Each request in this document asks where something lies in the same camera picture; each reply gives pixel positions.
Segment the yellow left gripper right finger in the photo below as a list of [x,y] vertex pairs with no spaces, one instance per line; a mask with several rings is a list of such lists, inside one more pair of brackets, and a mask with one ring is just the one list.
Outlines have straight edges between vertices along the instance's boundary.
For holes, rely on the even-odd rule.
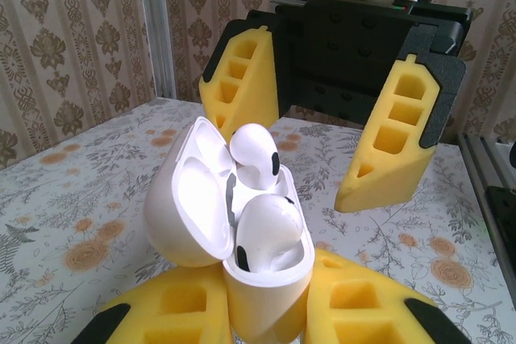
[[423,294],[317,249],[305,343],[456,344],[471,340]]

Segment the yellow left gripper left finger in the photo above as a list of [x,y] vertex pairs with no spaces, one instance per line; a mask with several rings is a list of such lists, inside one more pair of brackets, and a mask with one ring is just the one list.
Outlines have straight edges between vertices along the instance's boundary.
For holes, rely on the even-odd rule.
[[231,343],[223,267],[174,267],[122,293],[74,343]]

